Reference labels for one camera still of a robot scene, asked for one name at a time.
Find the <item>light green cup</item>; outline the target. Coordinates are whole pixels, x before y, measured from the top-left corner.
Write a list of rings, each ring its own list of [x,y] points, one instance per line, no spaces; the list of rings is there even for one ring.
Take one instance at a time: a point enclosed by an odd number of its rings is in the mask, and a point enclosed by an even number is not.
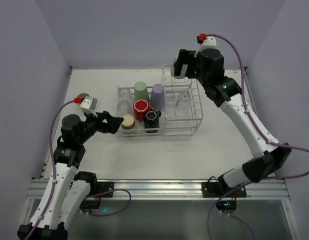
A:
[[[182,68],[181,68],[181,72],[180,72],[180,75],[179,76],[176,76],[175,75],[175,67],[174,67],[174,64],[177,62],[177,59],[178,59],[178,55],[176,55],[173,59],[173,62],[170,66],[170,74],[173,78],[175,79],[184,79],[186,77],[186,72],[187,72],[187,68],[188,68],[188,65],[187,64],[183,64],[182,65]]]

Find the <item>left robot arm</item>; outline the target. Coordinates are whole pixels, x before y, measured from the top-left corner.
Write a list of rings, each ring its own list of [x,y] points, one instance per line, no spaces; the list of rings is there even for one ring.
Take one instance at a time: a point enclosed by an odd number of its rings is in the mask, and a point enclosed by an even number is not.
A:
[[[69,225],[84,198],[96,191],[96,175],[78,170],[86,152],[84,143],[97,132],[115,134],[124,118],[113,117],[107,111],[85,117],[82,121],[78,115],[70,114],[62,119],[49,181],[28,224],[19,226],[19,239],[66,240]]]

